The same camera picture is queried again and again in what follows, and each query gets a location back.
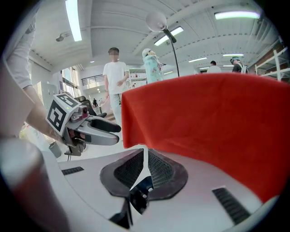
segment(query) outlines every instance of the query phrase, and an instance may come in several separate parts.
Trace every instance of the trash can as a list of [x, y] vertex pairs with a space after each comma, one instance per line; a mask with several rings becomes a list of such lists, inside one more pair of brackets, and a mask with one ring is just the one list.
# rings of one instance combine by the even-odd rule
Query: trash can
[[60, 150], [58, 144], [56, 142], [53, 142], [49, 145], [49, 149], [54, 154], [56, 158], [60, 157], [62, 155], [62, 151]]

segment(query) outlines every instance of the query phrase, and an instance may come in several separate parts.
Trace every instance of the balcony railing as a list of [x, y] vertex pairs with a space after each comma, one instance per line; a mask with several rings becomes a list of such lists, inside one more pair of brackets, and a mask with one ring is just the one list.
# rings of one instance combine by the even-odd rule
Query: balcony railing
[[89, 84], [95, 84], [96, 82], [102, 82], [105, 80], [105, 77], [103, 75], [93, 76], [93, 77], [87, 77], [82, 79], [82, 85], [89, 85]]

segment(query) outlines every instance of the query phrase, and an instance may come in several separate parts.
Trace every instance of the white ceiling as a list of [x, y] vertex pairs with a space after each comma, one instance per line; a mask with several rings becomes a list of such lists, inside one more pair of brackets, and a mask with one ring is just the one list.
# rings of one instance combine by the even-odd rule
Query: white ceiling
[[[223, 53], [245, 54], [249, 65], [268, 51], [278, 39], [275, 27], [267, 18], [216, 20], [214, 13], [227, 10], [259, 11], [252, 0], [79, 0], [79, 22], [82, 41], [74, 42], [64, 0], [45, 0], [37, 15], [33, 53], [51, 64], [53, 71], [82, 64], [83, 67], [105, 64], [108, 49], [118, 47], [120, 60], [142, 64], [142, 50], [152, 48], [162, 63], [174, 65], [171, 45], [154, 46], [162, 33], [147, 28], [148, 13], [158, 10], [165, 14], [168, 28], [183, 27], [174, 44], [180, 67], [208, 67], [229, 63]], [[67, 33], [62, 42], [56, 42]], [[206, 56], [208, 59], [188, 63]]]

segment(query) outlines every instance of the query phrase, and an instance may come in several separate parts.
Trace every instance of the red tablecloth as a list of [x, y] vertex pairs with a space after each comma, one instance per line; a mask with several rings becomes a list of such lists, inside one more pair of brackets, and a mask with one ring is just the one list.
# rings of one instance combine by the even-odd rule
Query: red tablecloth
[[145, 144], [203, 160], [265, 202], [285, 186], [290, 86], [235, 73], [157, 82], [122, 96], [124, 147]]

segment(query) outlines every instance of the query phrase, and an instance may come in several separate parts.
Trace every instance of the ceiling light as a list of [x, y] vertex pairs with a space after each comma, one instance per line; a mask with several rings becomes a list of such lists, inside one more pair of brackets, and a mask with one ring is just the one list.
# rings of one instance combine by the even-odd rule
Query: ceiling light
[[194, 62], [194, 61], [198, 61], [198, 60], [205, 60], [207, 59], [207, 57], [202, 57], [202, 58], [198, 58], [198, 59], [195, 59], [195, 60], [190, 60], [189, 62]]
[[214, 16], [216, 19], [230, 19], [230, 18], [251, 18], [259, 19], [260, 15], [257, 12], [250, 11], [228, 11], [215, 13]]
[[[183, 28], [182, 28], [182, 27], [178, 27], [178, 28], [172, 30], [172, 31], [171, 31], [171, 34], [174, 36], [174, 35], [177, 35], [177, 34], [180, 33], [180, 32], [183, 32]], [[160, 44], [164, 43], [164, 42], [165, 42], [166, 40], [168, 40], [168, 39], [169, 39], [168, 36], [165, 35], [165, 36], [163, 36], [161, 39], [157, 40], [157, 41], [154, 43], [154, 45], [155, 45], [155, 46], [159, 46]]]
[[244, 56], [244, 54], [223, 54], [223, 56]]
[[68, 21], [71, 27], [74, 41], [81, 41], [81, 29], [78, 21], [77, 0], [66, 0], [65, 6], [67, 9]]

